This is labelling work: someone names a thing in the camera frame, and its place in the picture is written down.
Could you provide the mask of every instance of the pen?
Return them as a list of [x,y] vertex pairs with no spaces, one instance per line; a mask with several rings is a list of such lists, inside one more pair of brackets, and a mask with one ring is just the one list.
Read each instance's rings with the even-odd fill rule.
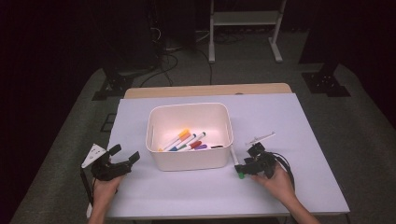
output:
[[192,143],[191,145],[188,145],[187,147],[183,147],[183,148],[179,149],[178,151],[188,151],[195,147],[200,146],[201,144],[202,144],[201,141],[197,141],[197,142]]
[[207,148],[207,145],[200,145],[196,147],[194,150],[205,149],[205,148]]
[[188,132],[189,132],[188,129],[184,129],[183,131],[181,131],[181,133],[179,133],[176,137],[174,137],[172,140],[170,140],[170,141],[168,142],[168,144],[166,144],[166,147],[165,147],[165,148],[171,146],[171,145],[172,145],[173,143],[175,143],[181,136],[183,136],[185,133],[188,133]]
[[193,138],[195,138],[195,136],[196,136],[196,134],[193,133],[192,135],[190,135],[190,137],[186,138],[181,143],[179,143],[176,146],[172,147],[169,151],[177,151],[178,149],[182,148],[183,146],[186,146]]
[[[231,152],[231,156],[233,156],[233,164],[234,165],[239,165],[239,161],[236,158],[235,151],[233,150],[233,145],[231,145],[231,147],[230,147],[230,152]],[[239,176],[239,179],[245,178],[244,173],[238,173],[238,176]]]
[[[192,142],[192,143],[197,142],[197,141],[201,140],[201,139],[202,139],[203,137],[205,137],[205,136],[206,136],[206,133],[200,133],[198,136],[196,136],[195,138],[193,138],[193,139],[191,140],[191,142]],[[179,147],[177,150],[181,150],[183,147],[186,147],[186,146],[187,146],[187,144],[184,145],[184,146]]]
[[178,140],[176,140],[175,143],[173,143],[172,145],[170,145],[169,147],[166,147],[163,149],[163,151],[169,151],[170,149],[172,149],[172,147],[177,146],[178,144],[180,144],[182,141],[186,140],[186,138],[190,137],[191,134],[190,133],[185,133],[183,136],[181,136]]

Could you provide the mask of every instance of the finger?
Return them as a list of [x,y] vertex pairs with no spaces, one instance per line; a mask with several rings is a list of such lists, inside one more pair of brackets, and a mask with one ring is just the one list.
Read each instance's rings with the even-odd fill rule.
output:
[[268,181],[268,178],[266,176],[251,175],[250,178],[263,186],[265,186]]

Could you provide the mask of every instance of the red marker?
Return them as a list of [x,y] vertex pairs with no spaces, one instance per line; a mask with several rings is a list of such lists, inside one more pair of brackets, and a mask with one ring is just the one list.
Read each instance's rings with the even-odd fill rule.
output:
[[192,143],[191,145],[188,145],[187,147],[183,147],[183,148],[179,149],[178,151],[188,151],[195,147],[200,146],[201,144],[202,144],[201,141],[196,141],[196,142]]

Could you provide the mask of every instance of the white table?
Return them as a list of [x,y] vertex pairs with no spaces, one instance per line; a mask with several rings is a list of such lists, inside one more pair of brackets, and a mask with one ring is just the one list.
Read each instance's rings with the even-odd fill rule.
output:
[[122,181],[108,217],[164,219],[289,214],[250,178],[238,178],[231,155],[228,164],[219,169],[163,172],[156,167],[145,146],[151,109],[159,105],[209,102],[227,106],[238,160],[242,162],[248,157],[245,143],[254,136],[276,132],[276,136],[262,143],[268,151],[288,159],[296,194],[305,207],[316,215],[349,212],[296,95],[277,93],[121,100],[108,148],[120,144],[122,151],[112,161],[125,161],[137,150],[141,159]]

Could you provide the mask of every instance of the black equipment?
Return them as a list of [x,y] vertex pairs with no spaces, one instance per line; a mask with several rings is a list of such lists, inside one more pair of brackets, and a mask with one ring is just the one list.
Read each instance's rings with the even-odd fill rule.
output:
[[[140,159],[139,152],[136,151],[136,153],[132,155],[128,161],[111,163],[109,160],[110,156],[114,156],[119,151],[121,151],[121,147],[120,145],[116,145],[93,162],[91,172],[94,178],[98,180],[109,181],[117,176],[131,173],[132,166]],[[91,190],[87,176],[85,175],[84,169],[82,167],[80,167],[80,176],[85,190],[87,191],[88,200],[93,205],[93,186]]]

